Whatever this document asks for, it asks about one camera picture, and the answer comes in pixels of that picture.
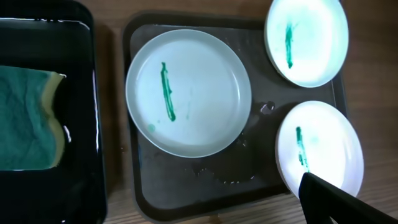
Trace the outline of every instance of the round plate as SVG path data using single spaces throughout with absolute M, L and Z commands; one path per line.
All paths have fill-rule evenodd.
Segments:
M 203 157 L 243 130 L 251 87 L 224 42 L 196 30 L 173 30 L 138 51 L 127 74 L 126 100 L 150 142 L 176 156 Z
M 276 160 L 286 186 L 299 197 L 304 172 L 311 172 L 356 196 L 363 179 L 359 139 L 334 107 L 307 101 L 293 108 L 276 139 Z
M 264 32 L 277 71 L 302 87 L 330 81 L 347 54 L 347 18 L 338 0 L 274 0 Z

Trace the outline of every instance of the small white plate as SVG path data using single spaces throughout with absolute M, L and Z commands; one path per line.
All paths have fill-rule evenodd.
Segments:
M 248 74 L 222 41 L 173 30 L 143 46 L 126 80 L 126 100 L 140 132 L 160 149 L 203 157 L 231 144 L 251 108 Z
M 276 70 L 302 87 L 330 81 L 348 50 L 347 18 L 339 0 L 274 0 L 264 33 Z
M 275 147 L 279 172 L 297 198 L 308 171 L 357 196 L 362 149 L 354 128 L 336 108 L 319 101 L 297 105 L 282 122 Z

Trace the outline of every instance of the green sponge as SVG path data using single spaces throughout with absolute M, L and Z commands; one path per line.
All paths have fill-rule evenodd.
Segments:
M 0 170 L 39 170 L 56 166 L 65 138 L 52 111 L 63 76 L 0 66 Z

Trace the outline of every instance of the brown wooden surface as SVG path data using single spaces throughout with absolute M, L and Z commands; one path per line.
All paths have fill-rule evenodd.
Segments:
M 80 0 L 96 22 L 100 115 L 108 188 L 107 224 L 145 223 L 130 190 L 121 33 L 148 9 L 265 18 L 271 0 Z M 358 197 L 398 218 L 398 1 L 344 0 L 350 38 L 343 67 L 349 118 L 364 154 Z M 305 223 L 299 201 L 278 195 L 186 223 Z

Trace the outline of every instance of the black container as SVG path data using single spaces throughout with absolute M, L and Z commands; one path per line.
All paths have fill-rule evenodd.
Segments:
M 106 216 L 93 29 L 77 2 L 0 3 L 0 65 L 67 76 L 53 103 L 65 132 L 62 160 L 48 170 L 0 172 L 1 223 L 101 223 Z
M 346 115 L 340 74 L 318 88 L 300 88 L 283 79 L 266 54 L 263 20 L 151 11 L 135 15 L 124 30 L 125 75 L 145 43 L 175 29 L 207 32 L 235 51 L 251 82 L 251 114 L 235 142 L 199 159 L 156 148 L 130 118 L 132 193 L 141 212 L 153 221 L 176 222 L 288 193 L 275 163 L 279 125 L 295 105 L 308 100 L 323 101 Z

